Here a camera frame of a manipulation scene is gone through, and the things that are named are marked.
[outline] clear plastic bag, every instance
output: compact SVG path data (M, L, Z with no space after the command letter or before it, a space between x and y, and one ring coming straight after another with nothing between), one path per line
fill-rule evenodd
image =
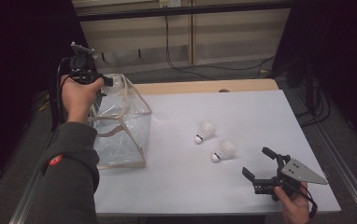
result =
M96 101L88 118L98 135L93 146L100 157L97 167L143 167L151 109L124 75L106 77L113 78L114 85L103 87L105 96Z

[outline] dark gray sleeve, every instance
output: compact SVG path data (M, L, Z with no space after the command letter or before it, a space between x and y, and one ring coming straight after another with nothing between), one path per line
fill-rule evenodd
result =
M67 122L58 138L41 157L44 176L37 193L37 223L97 223L94 192L99 183L99 157L93 149L96 130ZM54 165L49 161L58 155Z

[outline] white shuttlecock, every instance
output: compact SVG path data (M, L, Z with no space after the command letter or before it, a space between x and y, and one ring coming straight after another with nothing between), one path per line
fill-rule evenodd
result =
M220 144L220 149L217 152L213 153L213 155L211 155L211 159L214 162L227 160L233 158L235 153L236 149L234 145L232 145L230 141L224 139Z
M209 138L215 132L216 132L216 128L214 128L213 124L211 124L208 121L203 121L202 126L195 137L195 143L200 144L203 140Z

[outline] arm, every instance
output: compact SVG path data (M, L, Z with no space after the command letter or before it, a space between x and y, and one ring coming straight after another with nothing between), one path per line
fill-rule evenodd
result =
M68 120L41 157L44 178L38 190L37 223L97 223L93 198L99 183L99 158L93 149L97 132L84 122L102 86L101 78L86 86L71 78L64 83Z
M307 195L307 182L301 183L300 190ZM274 191L283 203L283 217L287 224L305 224L309 222L309 203L300 194L294 194L290 198L281 187L275 187Z

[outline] red logo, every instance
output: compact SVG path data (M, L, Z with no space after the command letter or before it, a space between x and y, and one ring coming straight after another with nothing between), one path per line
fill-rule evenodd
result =
M50 165L56 165L57 163L59 163L59 161L61 161L63 158L63 154L60 154L59 156L53 158L50 160Z

